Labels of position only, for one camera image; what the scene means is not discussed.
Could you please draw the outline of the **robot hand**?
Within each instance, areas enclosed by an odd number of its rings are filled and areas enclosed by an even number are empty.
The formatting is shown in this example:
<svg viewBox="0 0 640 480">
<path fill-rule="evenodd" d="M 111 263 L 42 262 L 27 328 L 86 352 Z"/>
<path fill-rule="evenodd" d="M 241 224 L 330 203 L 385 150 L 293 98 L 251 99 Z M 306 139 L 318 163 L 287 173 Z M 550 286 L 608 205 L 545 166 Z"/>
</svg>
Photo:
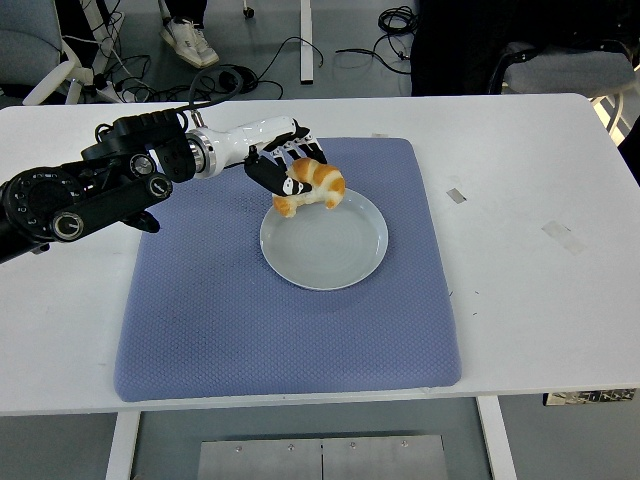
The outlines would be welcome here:
<svg viewBox="0 0 640 480">
<path fill-rule="evenodd" d="M 284 155 L 294 159 L 312 158 L 327 162 L 324 152 L 306 127 L 288 116 L 272 117 L 236 127 L 227 132 L 208 134 L 211 145 L 205 172 L 211 176 L 224 168 L 240 164 L 249 178 L 277 196 L 307 193 L 310 183 L 295 180 L 287 173 Z"/>
</svg>

